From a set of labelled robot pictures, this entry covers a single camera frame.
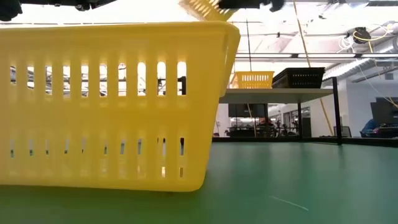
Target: table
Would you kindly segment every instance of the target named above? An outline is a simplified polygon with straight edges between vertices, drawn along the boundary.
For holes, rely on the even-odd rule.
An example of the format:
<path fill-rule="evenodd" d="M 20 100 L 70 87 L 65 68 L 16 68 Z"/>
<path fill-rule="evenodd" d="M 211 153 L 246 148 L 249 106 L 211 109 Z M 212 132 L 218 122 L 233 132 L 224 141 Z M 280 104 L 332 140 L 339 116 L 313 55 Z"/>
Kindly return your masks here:
<path fill-rule="evenodd" d="M 275 89 L 227 89 L 219 103 L 296 103 L 298 114 L 298 139 L 303 139 L 301 104 L 333 94 L 336 121 L 336 143 L 342 144 L 340 106 L 337 78 L 331 77 L 333 89 L 275 88 Z"/>
<path fill-rule="evenodd" d="M 196 192 L 0 186 L 0 223 L 398 223 L 398 150 L 213 143 Z"/>
<path fill-rule="evenodd" d="M 304 103 L 331 94 L 331 89 L 227 89 L 219 103 Z"/>

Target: black pole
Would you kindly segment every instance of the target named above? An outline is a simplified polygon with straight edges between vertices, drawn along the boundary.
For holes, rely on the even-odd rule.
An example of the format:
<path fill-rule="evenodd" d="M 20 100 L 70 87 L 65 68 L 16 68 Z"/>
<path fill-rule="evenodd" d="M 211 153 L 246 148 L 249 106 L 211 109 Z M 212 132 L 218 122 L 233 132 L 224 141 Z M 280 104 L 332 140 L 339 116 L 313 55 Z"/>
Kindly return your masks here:
<path fill-rule="evenodd" d="M 298 138 L 303 139 L 303 124 L 301 117 L 301 103 L 297 103 L 297 113 L 298 113 Z"/>
<path fill-rule="evenodd" d="M 238 130 L 238 110 L 236 109 L 237 105 L 235 105 L 235 125 L 236 125 L 236 129 Z"/>
<path fill-rule="evenodd" d="M 268 118 L 268 103 L 264 103 L 264 117 Z"/>
<path fill-rule="evenodd" d="M 333 99 L 335 100 L 335 116 L 336 116 L 336 134 L 337 144 L 341 144 L 341 123 L 340 123 L 340 106 L 338 104 L 338 90 L 337 90 L 337 78 L 331 78 L 333 82 Z"/>
<path fill-rule="evenodd" d="M 187 94 L 187 78 L 181 77 L 178 79 L 178 81 L 181 82 L 181 94 L 186 95 Z"/>

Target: table leg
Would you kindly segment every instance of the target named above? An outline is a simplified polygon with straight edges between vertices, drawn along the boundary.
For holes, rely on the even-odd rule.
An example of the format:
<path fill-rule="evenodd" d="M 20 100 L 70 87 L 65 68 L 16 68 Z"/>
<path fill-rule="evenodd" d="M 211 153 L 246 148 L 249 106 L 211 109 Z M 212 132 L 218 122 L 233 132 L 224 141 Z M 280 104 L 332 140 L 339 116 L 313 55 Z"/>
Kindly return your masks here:
<path fill-rule="evenodd" d="M 297 103 L 297 113 L 298 113 L 298 138 L 303 139 L 303 124 L 301 115 L 301 103 Z"/>
<path fill-rule="evenodd" d="M 340 123 L 340 106 L 338 104 L 338 89 L 337 89 L 337 78 L 331 78 L 333 82 L 333 99 L 335 101 L 335 116 L 336 116 L 336 135 L 337 135 L 337 144 L 341 144 L 341 123 Z"/>

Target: blue object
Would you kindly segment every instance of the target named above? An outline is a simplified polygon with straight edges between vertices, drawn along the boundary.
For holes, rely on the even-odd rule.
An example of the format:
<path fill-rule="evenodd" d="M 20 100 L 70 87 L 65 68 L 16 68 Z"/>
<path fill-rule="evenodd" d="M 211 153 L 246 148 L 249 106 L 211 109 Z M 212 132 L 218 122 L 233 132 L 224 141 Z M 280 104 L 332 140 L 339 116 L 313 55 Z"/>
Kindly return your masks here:
<path fill-rule="evenodd" d="M 362 133 L 372 133 L 373 129 L 378 128 L 379 125 L 375 122 L 375 120 L 370 119 L 366 124 L 365 127 L 362 129 Z"/>

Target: yellow plastic basket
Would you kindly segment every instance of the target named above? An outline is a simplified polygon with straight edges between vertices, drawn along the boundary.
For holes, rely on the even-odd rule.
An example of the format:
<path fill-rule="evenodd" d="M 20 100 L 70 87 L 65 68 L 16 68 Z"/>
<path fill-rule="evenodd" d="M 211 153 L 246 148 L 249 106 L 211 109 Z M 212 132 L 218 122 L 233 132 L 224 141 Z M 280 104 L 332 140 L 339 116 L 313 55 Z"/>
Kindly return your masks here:
<path fill-rule="evenodd" d="M 219 0 L 181 0 L 180 6 L 200 21 L 227 21 L 234 10 L 219 9 Z"/>
<path fill-rule="evenodd" d="M 272 88 L 274 72 L 235 72 L 232 88 Z"/>
<path fill-rule="evenodd" d="M 199 189 L 238 44 L 238 29 L 226 22 L 1 29 L 0 184 Z M 182 96 L 179 61 L 187 67 Z M 146 96 L 137 95 L 139 62 L 146 65 Z M 157 91 L 158 62 L 166 64 L 165 96 Z M 127 96 L 118 96 L 120 63 Z M 87 97 L 81 95 L 83 64 Z M 100 64 L 108 69 L 106 97 L 99 94 Z M 52 66 L 51 95 L 46 65 Z M 70 66 L 70 96 L 63 95 L 64 65 Z M 28 67 L 34 67 L 33 90 Z"/>

